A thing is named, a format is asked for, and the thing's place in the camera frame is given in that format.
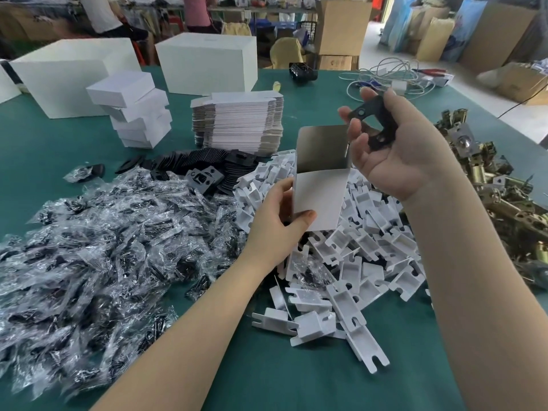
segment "cable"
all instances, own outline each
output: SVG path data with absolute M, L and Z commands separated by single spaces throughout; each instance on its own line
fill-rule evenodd
M 419 61 L 416 62 L 416 68 L 419 68 Z M 390 65 L 394 65 L 393 68 L 388 70 Z M 344 72 L 339 75 L 339 79 L 351 80 L 346 87 L 346 95 L 350 96 L 353 100 L 363 102 L 363 99 L 357 98 L 350 93 L 350 88 L 354 85 L 362 85 L 364 82 L 368 82 L 375 86 L 375 89 L 380 91 L 386 91 L 392 85 L 393 80 L 403 80 L 407 82 L 406 95 L 409 95 L 409 100 L 414 100 L 420 96 L 426 95 L 431 92 L 435 85 L 432 82 L 425 84 L 421 81 L 421 76 L 418 72 L 413 70 L 412 62 L 401 60 L 398 57 L 387 57 L 369 69 L 359 69 L 357 72 Z
M 535 95 L 533 95 L 533 96 L 527 98 L 526 100 L 523 100 L 523 101 L 521 101 L 520 103 L 515 104 L 513 107 L 511 107 L 511 108 L 505 110 L 501 115 L 499 115 L 499 116 L 497 117 L 497 119 L 499 119 L 500 117 L 506 115 L 507 113 L 509 113 L 509 112 L 510 112 L 511 110 L 513 110 L 514 108 L 517 108 L 517 107 L 519 107 L 520 105 L 523 105 L 524 103 L 526 103 L 527 101 L 533 99 L 535 96 L 537 96 L 539 93 L 541 93 L 542 91 L 544 91 L 544 89 L 546 89 L 546 88 L 548 88 L 548 82 L 547 82 L 546 85 L 544 85 L 544 87 L 543 87 L 540 91 L 538 91 Z

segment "white cable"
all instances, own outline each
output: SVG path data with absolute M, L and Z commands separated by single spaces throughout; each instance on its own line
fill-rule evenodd
M 412 67 L 412 62 L 416 62 L 416 67 Z M 357 98 L 350 93 L 350 88 L 362 82 L 374 82 L 375 89 L 386 91 L 393 80 L 403 80 L 407 82 L 406 96 L 409 100 L 421 97 L 431 92 L 435 85 L 433 83 L 424 85 L 421 83 L 421 77 L 418 72 L 413 69 L 419 69 L 420 63 L 418 60 L 407 61 L 398 57 L 387 57 L 369 69 L 359 69 L 357 72 L 344 72 L 339 75 L 339 79 L 351 80 L 346 87 L 346 94 L 353 100 L 363 102 L 363 99 Z

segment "hand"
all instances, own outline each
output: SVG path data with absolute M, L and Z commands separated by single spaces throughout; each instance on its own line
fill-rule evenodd
M 240 258 L 256 263 L 264 274 L 288 256 L 316 219 L 316 212 L 303 212 L 288 226 L 282 222 L 291 217 L 293 178 L 280 180 L 267 193 L 255 213 L 247 243 Z
M 360 95 L 367 101 L 377 94 L 362 88 Z M 462 172 L 447 141 L 407 99 L 388 89 L 384 105 L 399 128 L 391 147 L 373 152 L 367 142 L 379 131 L 356 118 L 348 120 L 350 108 L 339 108 L 339 116 L 348 124 L 352 162 L 375 187 L 404 201 L 448 171 Z

